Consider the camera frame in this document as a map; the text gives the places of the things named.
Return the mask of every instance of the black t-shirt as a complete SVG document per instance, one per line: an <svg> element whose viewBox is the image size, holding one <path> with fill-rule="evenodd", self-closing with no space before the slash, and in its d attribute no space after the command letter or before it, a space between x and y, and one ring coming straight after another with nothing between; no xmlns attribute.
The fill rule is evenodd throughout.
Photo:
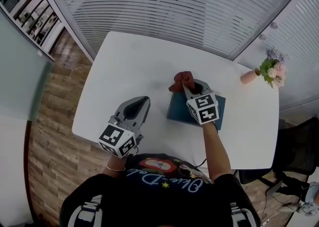
<svg viewBox="0 0 319 227"><path fill-rule="evenodd" d="M188 162L166 154L130 156L122 176L99 174L86 180L64 201L60 226L74 210L102 195L102 226L232 227L231 203L260 219L239 181L231 174L212 182Z"/></svg>

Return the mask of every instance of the gold bracelet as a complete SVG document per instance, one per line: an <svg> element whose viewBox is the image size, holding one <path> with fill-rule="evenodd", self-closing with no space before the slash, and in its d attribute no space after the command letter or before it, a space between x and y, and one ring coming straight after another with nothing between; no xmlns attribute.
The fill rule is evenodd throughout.
<svg viewBox="0 0 319 227"><path fill-rule="evenodd" d="M112 171L115 171L115 172L122 172L122 171L125 170L125 167L124 167L124 169L122 169L122 170L111 169L111 168L108 166L108 164L106 164L106 167L107 167L109 170L112 170Z"/></svg>

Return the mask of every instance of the person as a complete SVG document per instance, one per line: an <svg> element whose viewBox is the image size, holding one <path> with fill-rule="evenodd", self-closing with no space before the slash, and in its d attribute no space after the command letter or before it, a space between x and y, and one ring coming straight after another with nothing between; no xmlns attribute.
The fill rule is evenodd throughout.
<svg viewBox="0 0 319 227"><path fill-rule="evenodd" d="M313 216L319 212L319 183L318 182L303 182L297 178L288 177L284 172L276 173L276 177L282 180L287 186L280 187L277 193L285 195L295 195L300 198L303 205L288 204L284 205L280 211L296 211L306 216Z"/></svg>
<svg viewBox="0 0 319 227"><path fill-rule="evenodd" d="M111 156L102 174L86 180L65 199L60 226L260 226L232 174L214 123L203 124L202 129L209 178L166 154ZM95 215L85 216L89 211Z"/></svg>

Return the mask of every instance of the door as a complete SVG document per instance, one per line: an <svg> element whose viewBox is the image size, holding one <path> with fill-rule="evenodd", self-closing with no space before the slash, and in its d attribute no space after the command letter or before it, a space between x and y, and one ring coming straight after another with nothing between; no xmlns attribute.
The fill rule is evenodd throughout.
<svg viewBox="0 0 319 227"><path fill-rule="evenodd" d="M291 0L234 61L253 69L268 49L288 54L287 78L280 88L280 110L284 110L319 98L318 43L319 0Z"/></svg>

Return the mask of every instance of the red cloth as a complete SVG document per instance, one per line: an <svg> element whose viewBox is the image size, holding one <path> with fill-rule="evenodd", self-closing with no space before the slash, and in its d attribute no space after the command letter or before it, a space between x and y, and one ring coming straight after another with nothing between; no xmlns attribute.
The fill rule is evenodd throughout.
<svg viewBox="0 0 319 227"><path fill-rule="evenodd" d="M174 77L175 84L169 87L173 93L184 92L183 84L189 87L190 90L195 90L193 75L190 71L179 72Z"/></svg>

